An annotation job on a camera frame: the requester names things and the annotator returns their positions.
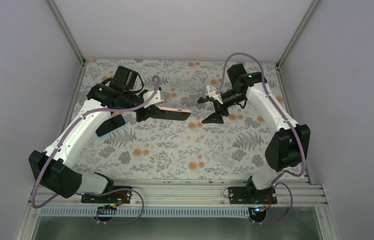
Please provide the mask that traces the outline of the pink phone case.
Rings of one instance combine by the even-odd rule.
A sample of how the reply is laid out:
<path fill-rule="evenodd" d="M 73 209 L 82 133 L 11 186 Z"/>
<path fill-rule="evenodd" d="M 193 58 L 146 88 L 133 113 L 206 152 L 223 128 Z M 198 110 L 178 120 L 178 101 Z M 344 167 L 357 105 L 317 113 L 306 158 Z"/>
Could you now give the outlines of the pink phone case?
<path fill-rule="evenodd" d="M 162 112 L 162 111 L 192 112 L 190 109 L 182 109 L 182 108 L 174 108 L 174 107 L 159 106 L 158 108 L 159 108 L 160 112 Z"/>

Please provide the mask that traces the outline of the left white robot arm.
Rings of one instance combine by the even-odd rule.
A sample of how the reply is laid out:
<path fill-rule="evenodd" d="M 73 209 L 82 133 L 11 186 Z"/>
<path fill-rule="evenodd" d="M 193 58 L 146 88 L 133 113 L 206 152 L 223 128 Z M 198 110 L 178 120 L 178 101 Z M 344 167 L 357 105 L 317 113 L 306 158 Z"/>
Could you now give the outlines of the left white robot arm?
<path fill-rule="evenodd" d="M 88 194 L 106 203 L 114 197 L 112 179 L 101 173 L 79 173 L 73 167 L 85 144 L 112 113 L 137 112 L 157 97 L 161 89 L 159 76 L 152 77 L 154 90 L 147 99 L 143 88 L 133 89 L 137 78 L 137 72 L 119 66 L 113 78 L 90 89 L 76 117 L 53 143 L 43 151 L 34 150 L 30 154 L 28 162 L 35 178 L 30 196 L 33 207 L 37 207 L 39 186 L 64 198 Z"/>

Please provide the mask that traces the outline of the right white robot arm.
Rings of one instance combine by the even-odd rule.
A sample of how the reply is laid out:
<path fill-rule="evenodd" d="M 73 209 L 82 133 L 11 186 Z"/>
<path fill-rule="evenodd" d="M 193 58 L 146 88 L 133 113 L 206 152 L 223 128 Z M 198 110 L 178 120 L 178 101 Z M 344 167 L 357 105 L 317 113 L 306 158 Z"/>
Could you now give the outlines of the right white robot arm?
<path fill-rule="evenodd" d="M 273 133 L 264 152 L 266 164 L 249 178 L 245 191 L 247 200 L 257 204 L 264 199 L 265 190 L 274 187 L 284 174 L 300 177 L 305 173 L 311 131 L 282 108 L 262 71 L 248 73 L 243 64 L 234 64 L 227 69 L 227 75 L 230 90 L 220 93 L 216 87 L 207 85 L 197 102 L 211 102 L 214 107 L 214 113 L 203 124 L 222 124 L 223 118 L 229 116 L 229 107 L 241 102 L 252 104 Z"/>

